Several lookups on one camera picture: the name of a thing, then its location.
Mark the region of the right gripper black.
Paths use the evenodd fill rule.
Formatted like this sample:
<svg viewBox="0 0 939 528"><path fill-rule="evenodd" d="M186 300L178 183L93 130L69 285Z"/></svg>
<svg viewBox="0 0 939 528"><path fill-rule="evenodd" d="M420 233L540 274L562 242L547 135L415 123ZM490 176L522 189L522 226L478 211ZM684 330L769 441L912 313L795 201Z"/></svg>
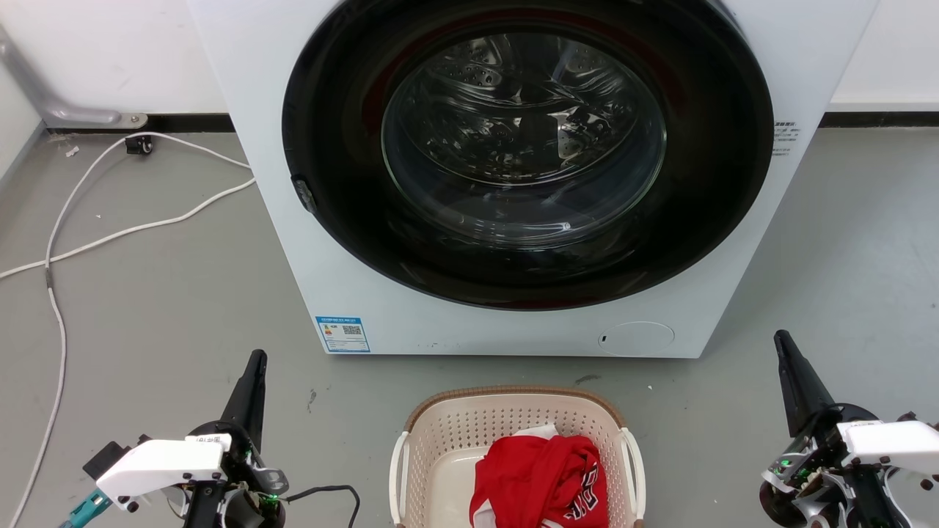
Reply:
<svg viewBox="0 0 939 528"><path fill-rule="evenodd" d="M772 341L792 442L762 472L762 510L781 528L894 528L891 466L841 463L846 448L836 425L876 419L835 403L788 331Z"/></svg>

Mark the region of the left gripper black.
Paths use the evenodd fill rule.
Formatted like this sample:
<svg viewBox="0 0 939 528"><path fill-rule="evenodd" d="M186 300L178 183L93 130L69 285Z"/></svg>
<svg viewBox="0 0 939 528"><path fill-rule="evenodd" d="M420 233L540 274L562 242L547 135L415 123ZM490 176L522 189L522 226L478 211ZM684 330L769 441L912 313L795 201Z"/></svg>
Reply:
<svg viewBox="0 0 939 528"><path fill-rule="evenodd" d="M195 428L187 441L222 445L220 468L210 477L185 477L183 528L284 528L286 508L279 500L289 489L281 470L260 456L267 394L268 354L254 350L220 421Z"/></svg>

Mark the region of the beige perforated laundry basket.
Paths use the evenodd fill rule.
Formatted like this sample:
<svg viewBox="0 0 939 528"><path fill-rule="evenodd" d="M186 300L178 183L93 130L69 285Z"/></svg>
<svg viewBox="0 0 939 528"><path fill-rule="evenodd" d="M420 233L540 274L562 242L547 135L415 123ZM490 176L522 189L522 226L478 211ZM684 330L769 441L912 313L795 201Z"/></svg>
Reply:
<svg viewBox="0 0 939 528"><path fill-rule="evenodd" d="M416 407L390 458L393 526L472 528L476 462L494 441L546 424L597 446L607 472L610 528L646 528L643 455L621 412L581 389L520 385L453 390Z"/></svg>

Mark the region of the blue energy label sticker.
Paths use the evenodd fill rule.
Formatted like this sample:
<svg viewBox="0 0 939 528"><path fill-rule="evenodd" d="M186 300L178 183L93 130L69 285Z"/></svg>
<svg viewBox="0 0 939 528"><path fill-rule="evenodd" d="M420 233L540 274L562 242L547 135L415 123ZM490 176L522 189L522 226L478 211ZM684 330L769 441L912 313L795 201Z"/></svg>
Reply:
<svg viewBox="0 0 939 528"><path fill-rule="evenodd" d="M366 354L371 352L361 318L316 315L314 320L326 353Z"/></svg>

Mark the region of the round white filter cover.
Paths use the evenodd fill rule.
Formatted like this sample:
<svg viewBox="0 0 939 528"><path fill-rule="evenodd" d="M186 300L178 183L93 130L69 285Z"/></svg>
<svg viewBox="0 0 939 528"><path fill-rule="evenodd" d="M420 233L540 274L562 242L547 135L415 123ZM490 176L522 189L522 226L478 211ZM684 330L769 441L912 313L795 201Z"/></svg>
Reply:
<svg viewBox="0 0 939 528"><path fill-rule="evenodd" d="M598 337L602 351L620 357L651 357L667 350L674 341L671 327L651 321L624 322Z"/></svg>

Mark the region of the black round washer door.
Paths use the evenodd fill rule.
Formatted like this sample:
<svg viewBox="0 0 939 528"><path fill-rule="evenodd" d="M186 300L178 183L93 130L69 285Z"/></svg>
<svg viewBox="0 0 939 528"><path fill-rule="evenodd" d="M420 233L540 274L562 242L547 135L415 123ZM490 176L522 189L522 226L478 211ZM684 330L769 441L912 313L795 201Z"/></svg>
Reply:
<svg viewBox="0 0 939 528"><path fill-rule="evenodd" d="M282 139L362 263L547 311L711 253L764 186L772 125L717 0L343 0L296 60Z"/></svg>

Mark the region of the black baseboard strip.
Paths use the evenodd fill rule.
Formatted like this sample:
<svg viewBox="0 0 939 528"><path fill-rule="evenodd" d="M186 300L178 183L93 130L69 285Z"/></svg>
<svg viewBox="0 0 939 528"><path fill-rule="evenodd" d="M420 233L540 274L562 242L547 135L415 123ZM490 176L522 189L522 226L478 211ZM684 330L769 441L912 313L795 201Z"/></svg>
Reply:
<svg viewBox="0 0 939 528"><path fill-rule="evenodd" d="M818 128L939 128L939 111L826 111Z"/></svg>
<svg viewBox="0 0 939 528"><path fill-rule="evenodd" d="M129 134L129 133L235 133L229 114L139 114L143 124L131 123L117 129L101 126L91 128L51 127L50 134Z"/></svg>

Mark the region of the red jersey garment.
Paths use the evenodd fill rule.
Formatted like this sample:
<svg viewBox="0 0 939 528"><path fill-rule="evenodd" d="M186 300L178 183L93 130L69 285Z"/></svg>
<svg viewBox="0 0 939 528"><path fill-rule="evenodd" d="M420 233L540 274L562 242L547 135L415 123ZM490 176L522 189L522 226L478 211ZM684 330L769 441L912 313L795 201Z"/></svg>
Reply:
<svg viewBox="0 0 939 528"><path fill-rule="evenodd" d="M467 515L472 528L610 528L600 451L552 423L500 438L474 466Z"/></svg>

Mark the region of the white front-load washing machine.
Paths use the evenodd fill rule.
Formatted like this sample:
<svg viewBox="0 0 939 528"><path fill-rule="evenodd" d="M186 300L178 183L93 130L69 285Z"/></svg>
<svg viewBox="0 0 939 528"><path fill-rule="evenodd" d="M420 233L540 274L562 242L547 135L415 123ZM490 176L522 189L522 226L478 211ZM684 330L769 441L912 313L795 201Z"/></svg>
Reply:
<svg viewBox="0 0 939 528"><path fill-rule="evenodd" d="M674 331L655 358L694 359L724 314L811 143L879 0L717 0L767 79L772 115L799 141L772 157L741 223L702 260L664 283L608 303L513 311L429 296L346 251L296 197L285 160L285 91L306 43L343 0L190 0L199 33L256 185L307 310L361 318L371 352L341 354L609 356L598 338L624 322ZM316 350L326 352L318 338Z"/></svg>

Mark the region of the grey wall pipe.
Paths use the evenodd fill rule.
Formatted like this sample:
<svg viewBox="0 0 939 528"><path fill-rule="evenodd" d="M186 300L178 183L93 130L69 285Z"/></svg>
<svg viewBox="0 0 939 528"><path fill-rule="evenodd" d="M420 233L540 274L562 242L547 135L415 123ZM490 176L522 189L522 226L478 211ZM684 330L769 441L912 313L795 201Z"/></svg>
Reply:
<svg viewBox="0 0 939 528"><path fill-rule="evenodd" d="M0 61L48 129L133 131L142 129L150 121L146 113L90 108L68 103L40 79L40 75L30 66L2 24Z"/></svg>

